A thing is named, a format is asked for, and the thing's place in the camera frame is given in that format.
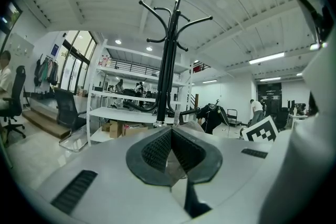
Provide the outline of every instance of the black office chair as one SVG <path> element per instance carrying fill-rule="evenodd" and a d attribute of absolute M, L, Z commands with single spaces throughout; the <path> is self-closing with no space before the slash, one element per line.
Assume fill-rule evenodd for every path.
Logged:
<path fill-rule="evenodd" d="M 77 112 L 72 92 L 60 88 L 54 88 L 54 91 L 58 107 L 57 123 L 61 126 L 70 128 L 71 135 L 73 131 L 86 124 L 86 119 L 79 117 L 79 115 L 85 114 L 86 111 L 80 113 Z"/>
<path fill-rule="evenodd" d="M 275 120 L 275 126 L 279 131 L 283 131 L 285 129 L 287 125 L 288 114 L 288 108 L 281 108 L 281 110 L 278 111 Z"/>
<path fill-rule="evenodd" d="M 16 119 L 14 119 L 15 116 L 20 116 L 22 113 L 22 106 L 20 102 L 20 94 L 23 88 L 23 85 L 26 80 L 26 70 L 24 66 L 19 66 L 16 69 L 16 76 L 12 88 L 12 97 L 11 98 L 3 98 L 5 101 L 9 102 L 8 109 L 0 110 L 0 117 L 4 117 L 4 120 L 6 121 L 8 118 L 8 125 L 5 126 L 8 130 L 8 135 L 11 131 L 15 131 L 22 135 L 22 138 L 26 138 L 26 135 L 18 130 L 18 127 L 22 127 L 24 129 L 25 127 L 22 124 L 12 124 L 11 120 L 14 120 L 17 122 Z"/>

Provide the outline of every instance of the table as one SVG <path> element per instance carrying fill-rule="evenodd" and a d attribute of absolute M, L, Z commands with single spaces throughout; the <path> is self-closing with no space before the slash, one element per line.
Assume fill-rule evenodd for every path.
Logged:
<path fill-rule="evenodd" d="M 300 115 L 288 115 L 288 117 L 293 119 L 292 120 L 292 130 L 294 129 L 295 123 L 298 123 L 298 121 L 308 118 L 308 116 L 306 116 L 306 115 L 302 115 L 302 116 L 300 116 Z"/>

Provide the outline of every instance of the ceiling light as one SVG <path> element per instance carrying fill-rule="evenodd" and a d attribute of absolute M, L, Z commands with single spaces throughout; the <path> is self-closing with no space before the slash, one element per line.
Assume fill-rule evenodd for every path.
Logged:
<path fill-rule="evenodd" d="M 271 81 L 271 80 L 280 80 L 281 78 L 270 78 L 270 79 L 261 79 L 260 81 Z"/>
<path fill-rule="evenodd" d="M 276 58 L 281 58 L 285 56 L 285 53 L 284 52 L 281 52 L 279 54 L 273 54 L 273 55 L 270 55 L 270 56 L 266 56 L 266 57 L 262 57 L 262 58 L 258 58 L 258 59 L 255 59 L 255 60 L 251 60 L 249 63 L 251 65 L 253 65 L 254 63 L 258 63 L 258 62 L 264 62 L 264 61 L 268 61 L 268 60 L 273 60 L 273 59 L 276 59 Z"/>
<path fill-rule="evenodd" d="M 214 80 L 209 80 L 209 81 L 203 81 L 202 83 L 210 83 L 210 82 L 215 82 L 215 81 L 217 81 L 217 80 L 214 79 Z"/>
<path fill-rule="evenodd" d="M 317 43 L 310 45 L 310 50 L 318 50 L 319 48 L 320 48 L 320 45 Z"/>

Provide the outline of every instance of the coat rack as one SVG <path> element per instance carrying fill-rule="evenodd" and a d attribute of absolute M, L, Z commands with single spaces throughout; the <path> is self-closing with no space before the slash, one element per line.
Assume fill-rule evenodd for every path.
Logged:
<path fill-rule="evenodd" d="M 188 51 L 187 48 L 182 47 L 179 43 L 179 36 L 183 30 L 186 28 L 205 22 L 207 20 L 212 20 L 213 17 L 209 16 L 203 19 L 195 20 L 190 23 L 190 20 L 184 16 L 181 11 L 179 10 L 181 0 L 175 1 L 175 6 L 173 11 L 171 12 L 170 9 L 165 7 L 154 7 L 152 9 L 150 6 L 144 3 L 144 1 L 140 0 L 139 4 L 144 6 L 148 11 L 150 11 L 162 24 L 165 36 L 160 40 L 154 40 L 154 39 L 147 39 L 147 42 L 153 42 L 153 43 L 161 43 L 164 42 L 163 47 L 163 55 L 162 55 L 162 61 L 161 61 L 161 67 L 160 67 L 160 75 L 159 75 L 159 82 L 157 85 L 157 95 L 155 99 L 155 103 L 149 107 L 149 108 L 142 108 L 134 103 L 131 103 L 130 101 L 125 100 L 123 103 L 125 105 L 128 105 L 132 108 L 135 108 L 137 110 L 140 110 L 142 112 L 149 112 L 154 110 L 156 107 L 158 108 L 158 116 L 156 118 L 156 122 L 154 123 L 155 127 L 162 127 L 166 126 L 165 122 L 165 115 L 166 115 L 166 107 L 168 106 L 168 109 L 171 113 L 175 113 L 175 111 L 172 109 L 170 105 L 170 95 L 172 91 L 172 85 L 173 85 L 173 75 L 174 75 L 174 63 L 175 63 L 175 57 L 176 57 L 176 50 L 177 47 L 184 51 Z M 168 26 L 164 22 L 164 20 L 160 17 L 159 14 L 155 12 L 155 10 L 165 10 L 169 13 L 169 22 Z M 189 23 L 183 26 L 180 30 L 178 29 L 178 19 L 182 17 L 186 19 Z M 196 113 L 199 111 L 199 108 L 183 111 L 180 113 L 180 115 L 187 115 Z"/>

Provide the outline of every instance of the floor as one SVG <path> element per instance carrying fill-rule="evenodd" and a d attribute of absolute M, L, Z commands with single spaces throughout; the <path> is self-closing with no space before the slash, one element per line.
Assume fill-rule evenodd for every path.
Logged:
<path fill-rule="evenodd" d="M 24 124 L 26 138 L 12 132 L 8 138 L 7 155 L 12 163 L 13 176 L 26 186 L 37 189 L 40 184 L 55 170 L 87 150 L 88 145 L 79 153 L 66 150 L 58 145 L 59 139 L 40 130 L 23 117 L 17 117 L 18 124 Z M 239 138 L 241 126 L 220 125 L 214 130 L 214 135 L 220 137 Z"/>

